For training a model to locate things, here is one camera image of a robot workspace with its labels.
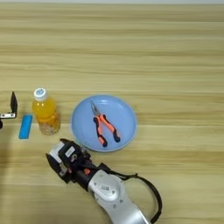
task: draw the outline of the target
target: blue plate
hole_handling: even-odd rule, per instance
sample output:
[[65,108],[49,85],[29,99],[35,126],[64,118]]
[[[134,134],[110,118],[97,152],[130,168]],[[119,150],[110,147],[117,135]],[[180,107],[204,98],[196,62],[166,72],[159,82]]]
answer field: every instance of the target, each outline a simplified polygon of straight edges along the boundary
[[[108,146],[102,147],[96,134],[91,101],[116,127],[121,137],[120,143],[115,142],[111,131],[101,123],[102,134],[108,141]],[[71,117],[71,127],[79,144],[93,151],[117,151],[133,139],[137,129],[137,118],[133,109],[125,101],[112,95],[94,95],[81,101],[74,109]]]

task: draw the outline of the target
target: bottle cap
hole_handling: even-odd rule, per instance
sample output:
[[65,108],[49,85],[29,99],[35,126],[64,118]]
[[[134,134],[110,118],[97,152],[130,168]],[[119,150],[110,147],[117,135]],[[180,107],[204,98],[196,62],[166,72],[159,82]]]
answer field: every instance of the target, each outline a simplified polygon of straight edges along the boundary
[[37,102],[43,102],[46,99],[46,90],[44,88],[37,88],[34,91],[34,98]]

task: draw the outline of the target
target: blue block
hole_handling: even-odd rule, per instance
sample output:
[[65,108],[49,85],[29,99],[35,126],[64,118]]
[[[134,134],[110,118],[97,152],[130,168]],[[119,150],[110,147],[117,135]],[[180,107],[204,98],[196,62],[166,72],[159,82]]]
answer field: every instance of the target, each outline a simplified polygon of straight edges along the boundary
[[19,139],[27,139],[32,126],[32,115],[24,115],[19,131]]

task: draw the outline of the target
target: red pliers handle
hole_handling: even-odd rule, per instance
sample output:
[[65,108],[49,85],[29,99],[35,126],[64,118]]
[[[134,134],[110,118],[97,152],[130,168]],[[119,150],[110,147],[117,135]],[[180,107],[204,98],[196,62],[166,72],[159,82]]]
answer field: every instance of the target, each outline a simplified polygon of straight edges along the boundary
[[113,133],[115,141],[119,143],[121,141],[121,138],[119,137],[114,125],[107,120],[107,117],[105,115],[101,114],[100,110],[95,106],[95,104],[92,101],[91,101],[91,106],[94,112],[94,122],[96,127],[96,133],[102,146],[107,147],[108,142],[106,138],[102,135],[101,122],[104,123],[106,127],[108,127],[108,129]]

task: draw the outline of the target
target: plastic bottle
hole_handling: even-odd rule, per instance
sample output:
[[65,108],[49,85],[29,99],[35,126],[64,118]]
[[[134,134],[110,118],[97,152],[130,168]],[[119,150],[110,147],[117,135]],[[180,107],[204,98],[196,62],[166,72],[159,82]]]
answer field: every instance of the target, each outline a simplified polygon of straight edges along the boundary
[[57,133],[60,129],[60,117],[55,100],[47,96],[44,88],[37,88],[34,91],[34,98],[32,111],[37,118],[41,132],[48,136]]

